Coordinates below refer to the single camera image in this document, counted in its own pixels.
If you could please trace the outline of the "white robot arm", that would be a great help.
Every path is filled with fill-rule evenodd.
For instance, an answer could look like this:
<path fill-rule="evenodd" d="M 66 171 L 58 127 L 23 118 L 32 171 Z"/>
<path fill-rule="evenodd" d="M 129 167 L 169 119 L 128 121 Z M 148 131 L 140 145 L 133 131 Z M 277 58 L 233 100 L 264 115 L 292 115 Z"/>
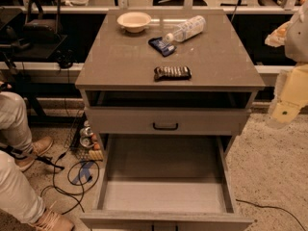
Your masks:
<path fill-rule="evenodd" d="M 281 70 L 269 105 L 268 126 L 289 125 L 308 105 L 308 3 L 303 3 L 291 19 L 265 39 L 272 47 L 283 46 L 287 58 L 295 61 L 292 70 Z"/>

